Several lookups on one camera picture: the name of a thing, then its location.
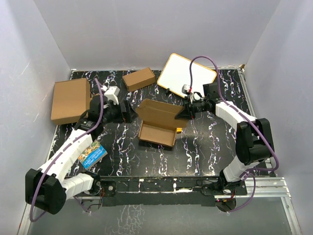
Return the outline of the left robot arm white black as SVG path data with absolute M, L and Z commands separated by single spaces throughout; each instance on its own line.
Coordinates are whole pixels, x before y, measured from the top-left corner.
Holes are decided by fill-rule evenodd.
M 79 173 L 66 179 L 73 164 L 103 132 L 108 123 L 131 123 L 137 117 L 126 99 L 114 103 L 107 95 L 95 95 L 89 109 L 84 111 L 69 138 L 45 164 L 29 169 L 25 175 L 25 201 L 50 214 L 58 213 L 65 201 L 86 191 L 100 192 L 99 175 Z

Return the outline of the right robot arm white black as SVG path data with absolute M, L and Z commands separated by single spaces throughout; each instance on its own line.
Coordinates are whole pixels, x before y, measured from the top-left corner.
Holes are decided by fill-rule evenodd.
M 230 194 L 250 169 L 273 156 L 273 141 L 270 123 L 265 118 L 257 119 L 218 94 L 217 83 L 203 85 L 204 95 L 191 91 L 187 84 L 182 93 L 186 95 L 183 109 L 175 119 L 193 119 L 196 113 L 211 112 L 227 122 L 236 132 L 236 156 L 219 176 L 218 189 Z

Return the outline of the small cardboard box at back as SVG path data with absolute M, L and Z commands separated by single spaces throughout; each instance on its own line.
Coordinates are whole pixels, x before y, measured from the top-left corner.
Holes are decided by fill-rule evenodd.
M 123 81 L 129 92 L 149 86 L 156 81 L 150 68 L 144 68 L 123 76 Z

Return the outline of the large closed cardboard box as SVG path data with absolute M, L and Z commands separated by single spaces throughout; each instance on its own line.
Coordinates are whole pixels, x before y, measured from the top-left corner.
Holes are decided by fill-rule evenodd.
M 56 82 L 54 85 L 51 121 L 56 125 L 78 122 L 89 109 L 90 84 L 86 78 Z

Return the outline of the white board orange rim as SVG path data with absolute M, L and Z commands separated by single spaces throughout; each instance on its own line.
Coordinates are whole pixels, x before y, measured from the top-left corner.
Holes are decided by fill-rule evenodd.
M 171 54 L 157 80 L 157 84 L 165 89 L 169 89 L 176 95 L 185 97 L 182 87 L 190 84 L 190 62 L 191 60 L 178 54 Z M 193 76 L 192 91 L 204 95 L 203 85 L 213 83 L 217 73 L 195 62 L 192 65 L 191 72 Z

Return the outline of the colourful children's book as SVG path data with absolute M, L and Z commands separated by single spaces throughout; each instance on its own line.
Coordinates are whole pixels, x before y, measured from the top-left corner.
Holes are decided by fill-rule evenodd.
M 85 170 L 89 170 L 106 155 L 106 149 L 99 141 L 95 140 L 82 152 L 82 154 L 78 157 L 78 160 Z

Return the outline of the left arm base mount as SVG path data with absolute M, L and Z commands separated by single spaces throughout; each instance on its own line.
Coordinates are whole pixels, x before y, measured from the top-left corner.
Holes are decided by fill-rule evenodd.
M 116 194 L 115 181 L 84 181 L 75 186 L 72 197 L 89 196 L 112 197 Z

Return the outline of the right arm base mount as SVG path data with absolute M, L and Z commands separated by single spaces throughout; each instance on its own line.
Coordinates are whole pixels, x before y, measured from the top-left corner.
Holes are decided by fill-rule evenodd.
M 205 196 L 224 194 L 225 190 L 229 190 L 233 194 L 243 184 L 243 181 L 235 180 L 235 182 L 228 182 L 223 171 L 220 172 L 217 181 L 202 180 L 199 183 L 201 193 Z

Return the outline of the aluminium frame rail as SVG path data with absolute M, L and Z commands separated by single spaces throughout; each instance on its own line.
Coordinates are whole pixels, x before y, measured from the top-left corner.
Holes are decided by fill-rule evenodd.
M 118 182 L 104 199 L 70 199 L 56 214 L 32 223 L 24 214 L 21 235 L 299 235 L 283 178 L 248 179 L 231 202 L 192 191 L 192 178 Z

